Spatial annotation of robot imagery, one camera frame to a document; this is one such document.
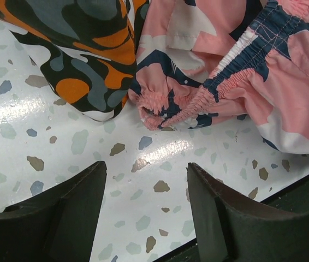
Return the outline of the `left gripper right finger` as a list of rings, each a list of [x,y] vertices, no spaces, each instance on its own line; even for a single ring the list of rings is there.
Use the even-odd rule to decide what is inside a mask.
[[[187,178],[201,261],[309,261],[309,212],[254,201],[195,163]]]

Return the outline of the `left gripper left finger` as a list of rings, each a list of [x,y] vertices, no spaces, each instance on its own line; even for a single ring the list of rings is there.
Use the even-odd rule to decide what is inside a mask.
[[[106,163],[0,213],[0,261],[89,261],[99,220]]]

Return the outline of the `pink navy patterned shorts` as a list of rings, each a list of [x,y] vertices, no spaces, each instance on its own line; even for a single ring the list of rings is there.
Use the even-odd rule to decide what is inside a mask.
[[[248,115],[309,154],[309,1],[152,1],[128,91],[150,130]]]

